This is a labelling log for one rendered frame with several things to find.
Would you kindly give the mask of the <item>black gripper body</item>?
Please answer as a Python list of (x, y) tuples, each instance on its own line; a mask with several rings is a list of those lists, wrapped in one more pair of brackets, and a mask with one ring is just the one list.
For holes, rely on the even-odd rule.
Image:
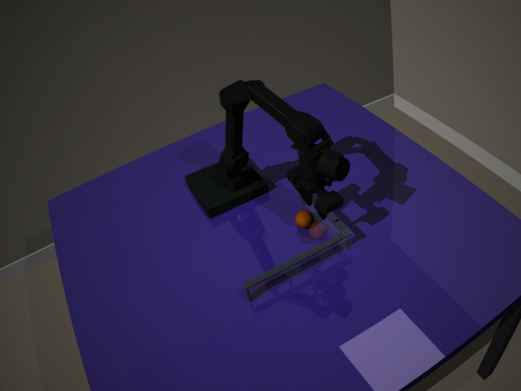
[(324, 174), (318, 171), (303, 171), (300, 165), (290, 169), (287, 173), (287, 179), (299, 187), (303, 187), (309, 194), (317, 194), (319, 197), (315, 200), (317, 209), (327, 215), (343, 206), (343, 198), (336, 191), (327, 191), (324, 186), (327, 185)]

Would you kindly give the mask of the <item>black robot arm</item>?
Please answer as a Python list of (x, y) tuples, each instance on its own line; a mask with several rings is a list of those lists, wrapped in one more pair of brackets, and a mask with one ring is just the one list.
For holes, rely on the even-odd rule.
[[(249, 153), (242, 147), (243, 111), (249, 101), (256, 103), (286, 129), (294, 143), (291, 147), (299, 152), (303, 171), (324, 174), (327, 186), (348, 176), (350, 164), (344, 154), (330, 150), (333, 143), (322, 123), (307, 112), (299, 112), (289, 106), (260, 80), (237, 82), (220, 91), (220, 104), (226, 110), (225, 148), (214, 168), (225, 181), (221, 184), (233, 193), (247, 186), (241, 168), (249, 161)], [(315, 144), (320, 138), (319, 144)]]

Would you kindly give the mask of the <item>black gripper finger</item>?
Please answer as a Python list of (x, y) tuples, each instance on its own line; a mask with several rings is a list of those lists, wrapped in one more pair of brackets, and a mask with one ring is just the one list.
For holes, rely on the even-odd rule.
[(313, 194), (309, 194), (303, 187), (299, 187), (295, 183), (293, 183), (292, 185), (300, 193), (307, 205), (311, 206), (313, 204)]
[(317, 209), (316, 205), (314, 205), (314, 208), (316, 209), (316, 211), (317, 211), (318, 215), (320, 216), (320, 218), (321, 218), (322, 220), (325, 220), (326, 217), (327, 217), (327, 215), (322, 214), (322, 213)]

